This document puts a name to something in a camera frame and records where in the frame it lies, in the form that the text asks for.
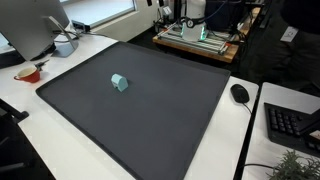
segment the red mug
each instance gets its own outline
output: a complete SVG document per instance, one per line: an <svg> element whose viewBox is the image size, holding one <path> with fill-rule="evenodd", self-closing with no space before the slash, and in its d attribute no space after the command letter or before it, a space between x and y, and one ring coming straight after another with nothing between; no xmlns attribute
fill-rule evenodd
<svg viewBox="0 0 320 180"><path fill-rule="evenodd" d="M35 83L40 80L40 72L36 67L26 68L21 70L18 75L14 77L14 79Z"/></svg>

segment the black mouse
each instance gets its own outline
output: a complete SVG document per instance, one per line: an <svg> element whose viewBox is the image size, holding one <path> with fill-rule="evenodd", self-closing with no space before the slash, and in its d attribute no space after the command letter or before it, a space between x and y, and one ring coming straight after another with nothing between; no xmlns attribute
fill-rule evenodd
<svg viewBox="0 0 320 180"><path fill-rule="evenodd" d="M234 84L231 88L231 94L234 98L234 100L237 103L247 103L249 102L250 98L249 98L249 94L248 91L241 86L240 84Z"/></svg>

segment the gray desk mat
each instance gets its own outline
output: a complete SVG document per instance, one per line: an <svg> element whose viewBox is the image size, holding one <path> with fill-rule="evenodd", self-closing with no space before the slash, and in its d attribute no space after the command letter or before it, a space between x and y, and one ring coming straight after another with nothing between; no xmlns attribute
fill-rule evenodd
<svg viewBox="0 0 320 180"><path fill-rule="evenodd" d="M115 73L128 79L122 93L112 86ZM133 177L177 180L184 178L229 76L118 42L36 92Z"/></svg>

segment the light blue cube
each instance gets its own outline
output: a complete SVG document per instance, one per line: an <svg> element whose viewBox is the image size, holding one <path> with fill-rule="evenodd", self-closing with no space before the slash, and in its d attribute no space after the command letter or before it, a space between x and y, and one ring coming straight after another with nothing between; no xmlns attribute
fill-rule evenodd
<svg viewBox="0 0 320 180"><path fill-rule="evenodd" d="M111 82L114 88L117 88L120 92L124 91L128 87L128 81L125 77L114 74L111 78Z"/></svg>

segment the table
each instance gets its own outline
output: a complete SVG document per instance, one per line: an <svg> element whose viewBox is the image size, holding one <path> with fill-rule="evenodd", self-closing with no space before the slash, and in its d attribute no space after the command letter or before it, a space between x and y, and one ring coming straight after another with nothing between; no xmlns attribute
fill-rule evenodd
<svg viewBox="0 0 320 180"><path fill-rule="evenodd" d="M35 93L44 83L115 42L84 35L70 57L45 57L43 60L50 61L35 84L13 80L20 69L32 66L32 62L0 70L0 97L19 111L29 112L30 116L18 125L56 179L134 179ZM252 109L258 86L231 77L185 179L233 178L250 118L248 110L231 96L230 87L235 83L247 88L251 99L248 106Z"/></svg>
<svg viewBox="0 0 320 180"><path fill-rule="evenodd" d="M264 102L311 114L320 107L320 98L270 83L263 84L246 164L258 163L268 166L276 166L277 163L279 163L279 158L282 157L282 154L287 150L292 149L275 144L268 139L263 105ZM309 155L299 151L297 151L297 154L303 157L310 157ZM244 168L242 179L268 179L266 173L272 174L272 169L257 166L246 166Z"/></svg>
<svg viewBox="0 0 320 180"><path fill-rule="evenodd" d="M261 8L254 8L252 10L252 15L253 15L252 24L257 19L258 15L260 13L260 10L261 10ZM246 35L249 34L249 32L250 32L250 18L249 17L247 17L246 20L244 21L243 27L241 28L240 31ZM206 52L206 51L203 51L200 49L184 46L184 45L181 45L178 43L161 40L158 38L158 36L153 37L152 41L156 44L159 44L159 45L167 46L167 47L174 48L174 49L179 49L179 50L182 50L185 52L197 54L200 56L204 56L207 58L211 58L211 59L215 59L215 60L223 61L223 62L227 62L227 63L231 63L233 61L233 58L235 57L235 55L237 54L238 49L239 49L238 45L231 45L228 48L228 50L224 53L224 55L219 55L216 53L209 53L209 52Z"/></svg>

